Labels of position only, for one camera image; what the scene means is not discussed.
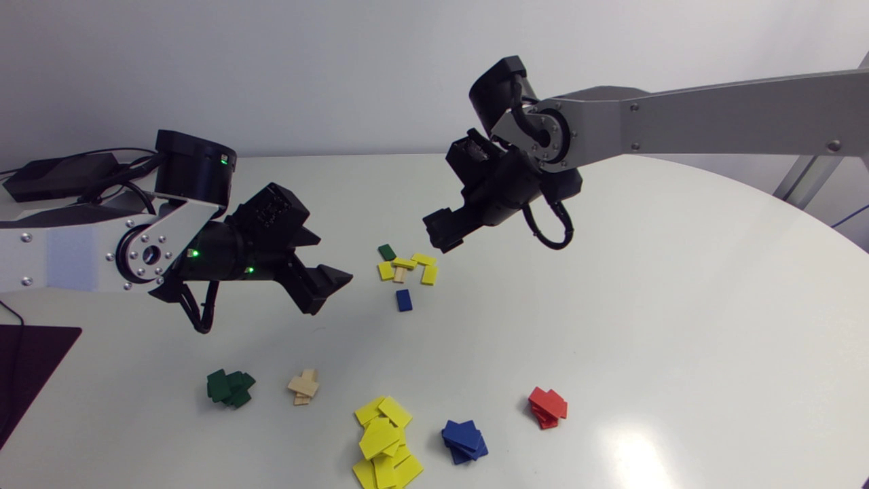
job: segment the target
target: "beige wooden block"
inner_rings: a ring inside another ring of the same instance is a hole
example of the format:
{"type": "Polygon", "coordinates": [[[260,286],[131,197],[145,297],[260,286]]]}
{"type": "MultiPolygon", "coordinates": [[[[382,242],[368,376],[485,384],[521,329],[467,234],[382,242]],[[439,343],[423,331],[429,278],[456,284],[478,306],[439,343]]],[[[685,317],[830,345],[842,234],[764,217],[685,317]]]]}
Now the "beige wooden block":
{"type": "MultiPolygon", "coordinates": [[[[306,368],[302,371],[302,378],[305,380],[313,380],[317,381],[317,370],[315,368],[306,368]]],[[[308,405],[311,403],[311,397],[306,396],[300,392],[295,394],[295,399],[293,399],[293,405],[308,405]]]]}
{"type": "Polygon", "coordinates": [[[313,398],[314,394],[317,393],[319,387],[320,385],[315,381],[301,377],[293,377],[293,379],[289,381],[289,384],[287,384],[287,388],[290,391],[300,392],[311,398],[313,398]]]}
{"type": "Polygon", "coordinates": [[[408,275],[408,269],[407,269],[407,268],[397,267],[397,268],[395,269],[395,277],[392,278],[392,281],[393,281],[393,282],[396,282],[397,284],[404,284],[404,278],[405,278],[407,275],[408,275]]]}

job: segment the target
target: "red wooden block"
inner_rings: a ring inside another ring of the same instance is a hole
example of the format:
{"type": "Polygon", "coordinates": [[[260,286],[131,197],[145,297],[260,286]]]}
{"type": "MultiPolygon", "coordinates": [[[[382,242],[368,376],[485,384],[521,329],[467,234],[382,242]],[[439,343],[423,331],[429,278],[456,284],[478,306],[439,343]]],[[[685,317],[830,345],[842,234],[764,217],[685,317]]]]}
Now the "red wooden block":
{"type": "Polygon", "coordinates": [[[561,398],[557,392],[549,390],[544,392],[540,387],[535,387],[531,395],[528,396],[528,401],[532,405],[536,405],[543,411],[549,413],[556,418],[567,418],[567,401],[561,398]]]}

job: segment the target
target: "pile of yellow blocks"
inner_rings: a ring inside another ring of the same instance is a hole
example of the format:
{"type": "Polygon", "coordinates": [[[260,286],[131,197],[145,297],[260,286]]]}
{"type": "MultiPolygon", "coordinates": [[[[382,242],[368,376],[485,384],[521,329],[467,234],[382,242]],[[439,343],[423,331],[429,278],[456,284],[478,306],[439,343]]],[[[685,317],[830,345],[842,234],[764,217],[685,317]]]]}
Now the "pile of yellow blocks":
{"type": "Polygon", "coordinates": [[[398,401],[380,396],[355,415],[365,429],[359,442],[363,458],[353,466],[363,489],[403,489],[422,473],[404,436],[413,416],[398,401]]]}

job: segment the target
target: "stack of green blocks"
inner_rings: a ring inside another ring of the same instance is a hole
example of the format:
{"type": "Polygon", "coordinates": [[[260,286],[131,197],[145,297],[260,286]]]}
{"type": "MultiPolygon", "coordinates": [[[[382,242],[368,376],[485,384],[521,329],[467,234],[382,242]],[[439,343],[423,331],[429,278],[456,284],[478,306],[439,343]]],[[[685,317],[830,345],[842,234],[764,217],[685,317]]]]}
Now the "stack of green blocks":
{"type": "Polygon", "coordinates": [[[208,376],[206,390],[212,401],[239,408],[250,401],[248,389],[255,382],[247,372],[232,372],[227,375],[220,369],[208,376]]]}

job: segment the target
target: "yellow wooden block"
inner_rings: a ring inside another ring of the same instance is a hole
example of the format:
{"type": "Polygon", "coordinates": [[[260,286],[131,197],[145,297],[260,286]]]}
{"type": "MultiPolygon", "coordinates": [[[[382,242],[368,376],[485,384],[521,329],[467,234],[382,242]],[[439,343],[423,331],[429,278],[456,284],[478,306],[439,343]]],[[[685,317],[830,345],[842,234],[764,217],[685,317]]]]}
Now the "yellow wooden block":
{"type": "Polygon", "coordinates": [[[362,485],[362,489],[377,489],[375,482],[375,466],[368,460],[362,459],[353,466],[353,473],[362,485]]]}
{"type": "Polygon", "coordinates": [[[437,281],[437,267],[433,265],[427,265],[425,270],[422,271],[422,280],[420,283],[423,285],[434,285],[437,281]]]}
{"type": "Polygon", "coordinates": [[[301,377],[293,377],[292,380],[287,384],[287,388],[293,392],[302,393],[310,398],[314,397],[314,394],[317,394],[317,389],[320,387],[313,380],[306,380],[301,377]]]}
{"type": "Polygon", "coordinates": [[[370,420],[380,416],[380,410],[377,409],[377,406],[380,405],[380,403],[383,402],[384,399],[385,398],[383,396],[380,396],[379,398],[369,402],[363,407],[360,407],[354,412],[354,414],[356,415],[356,420],[359,421],[360,425],[365,425],[370,420]]]}
{"type": "Polygon", "coordinates": [[[387,280],[392,280],[395,277],[395,271],[392,269],[392,264],[389,262],[382,262],[377,265],[377,270],[381,274],[381,280],[386,282],[387,280]]]}
{"type": "Polygon", "coordinates": [[[406,260],[404,258],[396,258],[392,260],[392,265],[400,266],[401,268],[407,268],[408,270],[413,270],[416,268],[416,262],[414,260],[406,260]]]}
{"type": "Polygon", "coordinates": [[[434,265],[437,263],[437,258],[432,258],[429,255],[423,255],[422,253],[414,253],[414,256],[410,257],[410,259],[414,260],[416,263],[421,263],[426,266],[434,265]]]}
{"type": "Polygon", "coordinates": [[[398,453],[398,449],[401,447],[401,441],[396,441],[390,446],[387,446],[383,450],[383,455],[388,455],[389,457],[394,457],[396,453],[398,453]]]}
{"type": "Polygon", "coordinates": [[[410,449],[407,445],[399,445],[398,450],[395,451],[395,456],[393,456],[392,460],[395,463],[395,466],[398,466],[401,462],[405,461],[408,457],[410,457],[410,449]]]}
{"type": "Polygon", "coordinates": [[[389,489],[389,487],[395,487],[397,482],[395,478],[395,463],[393,462],[392,457],[389,457],[388,455],[375,457],[374,466],[377,489],[389,489]]]}
{"type": "Polygon", "coordinates": [[[407,410],[401,407],[401,405],[398,404],[398,401],[393,399],[392,396],[385,398],[383,402],[377,406],[377,409],[385,414],[394,425],[401,429],[404,429],[404,427],[410,423],[410,420],[414,418],[407,410]]]}
{"type": "Polygon", "coordinates": [[[362,435],[359,448],[366,460],[371,460],[383,453],[390,445],[397,442],[401,435],[395,426],[386,426],[378,430],[368,430],[362,435]]]}
{"type": "Polygon", "coordinates": [[[411,455],[395,468],[395,481],[398,483],[398,487],[404,487],[421,473],[422,464],[411,455]]]}
{"type": "Polygon", "coordinates": [[[398,267],[395,269],[395,277],[392,279],[397,284],[404,284],[404,277],[408,274],[407,268],[398,267]]]}
{"type": "Polygon", "coordinates": [[[376,431],[381,428],[385,428],[386,426],[389,426],[389,424],[389,418],[377,417],[365,424],[365,431],[376,431]]]}

